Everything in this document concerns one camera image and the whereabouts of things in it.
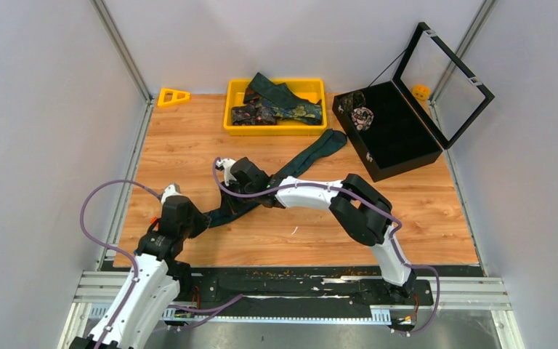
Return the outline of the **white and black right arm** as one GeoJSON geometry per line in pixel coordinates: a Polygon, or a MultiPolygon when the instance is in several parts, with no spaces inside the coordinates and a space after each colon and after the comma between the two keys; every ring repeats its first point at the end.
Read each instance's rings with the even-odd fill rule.
{"type": "Polygon", "coordinates": [[[219,189],[235,203],[331,213],[351,239],[370,248],[391,301],[401,304],[414,295],[415,273],[395,241],[401,223],[392,216],[391,203],[362,177],[349,174],[343,180],[320,182],[269,176],[248,158],[217,158],[213,172],[222,172],[219,189]]]}

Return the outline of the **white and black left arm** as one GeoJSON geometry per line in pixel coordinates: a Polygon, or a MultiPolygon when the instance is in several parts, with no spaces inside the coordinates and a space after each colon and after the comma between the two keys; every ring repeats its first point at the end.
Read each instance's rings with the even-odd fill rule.
{"type": "Polygon", "coordinates": [[[71,348],[143,348],[170,302],[193,293],[190,266],[178,262],[190,235],[209,226],[209,218],[180,193],[161,199],[161,216],[140,239],[132,268],[108,311],[71,348]]]}

